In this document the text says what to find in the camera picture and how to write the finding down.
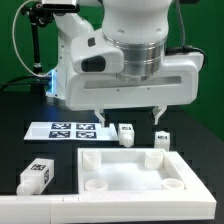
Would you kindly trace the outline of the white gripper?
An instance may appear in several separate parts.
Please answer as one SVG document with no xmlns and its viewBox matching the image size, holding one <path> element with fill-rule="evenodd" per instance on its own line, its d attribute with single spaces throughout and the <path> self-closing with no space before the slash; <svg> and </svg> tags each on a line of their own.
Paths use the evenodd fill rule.
<svg viewBox="0 0 224 224">
<path fill-rule="evenodd" d="M 99 29 L 73 39 L 66 106 L 95 110 L 102 128 L 104 109 L 154 107 L 157 125 L 168 105 L 195 100 L 204 62 L 202 52 L 165 42 L 159 29 Z"/>
</svg>

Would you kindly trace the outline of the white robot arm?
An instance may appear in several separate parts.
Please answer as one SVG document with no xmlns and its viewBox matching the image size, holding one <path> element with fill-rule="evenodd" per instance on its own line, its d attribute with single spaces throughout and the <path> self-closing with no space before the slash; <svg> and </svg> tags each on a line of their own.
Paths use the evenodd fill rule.
<svg viewBox="0 0 224 224">
<path fill-rule="evenodd" d="M 166 49 L 173 0 L 50 0 L 58 28 L 58 63 L 47 97 L 72 111 L 153 109 L 189 104 L 204 55 Z"/>
</svg>

